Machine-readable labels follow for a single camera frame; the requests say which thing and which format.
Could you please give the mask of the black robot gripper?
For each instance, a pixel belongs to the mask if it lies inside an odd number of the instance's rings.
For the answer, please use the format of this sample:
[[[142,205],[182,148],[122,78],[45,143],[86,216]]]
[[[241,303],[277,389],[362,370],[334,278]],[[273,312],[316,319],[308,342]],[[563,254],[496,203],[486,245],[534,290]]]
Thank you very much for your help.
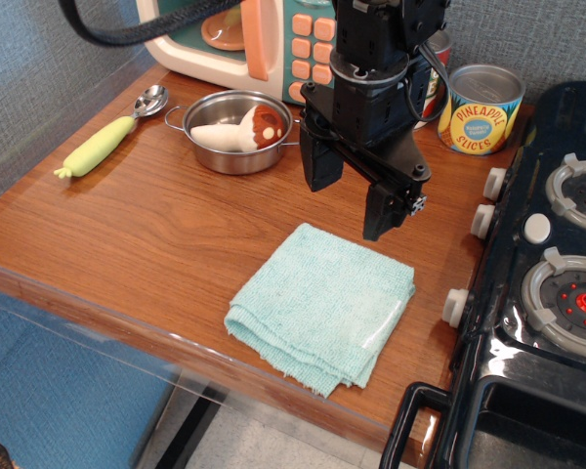
[[[334,54],[333,84],[309,82],[300,131],[305,180],[312,192],[339,181],[350,165],[368,183],[362,236],[377,241],[421,210],[431,171],[413,138],[429,81],[423,57],[402,56],[364,69]]]

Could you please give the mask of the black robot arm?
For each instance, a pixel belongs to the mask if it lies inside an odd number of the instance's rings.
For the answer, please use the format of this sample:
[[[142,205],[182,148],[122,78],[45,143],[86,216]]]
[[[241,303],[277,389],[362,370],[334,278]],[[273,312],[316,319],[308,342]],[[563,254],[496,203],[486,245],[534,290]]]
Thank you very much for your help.
[[[300,149],[309,188],[321,191],[351,166],[369,183],[362,236],[376,241],[421,210],[431,170],[414,141],[426,121],[433,72],[448,79],[431,37],[446,1],[336,1],[332,86],[301,93]]]

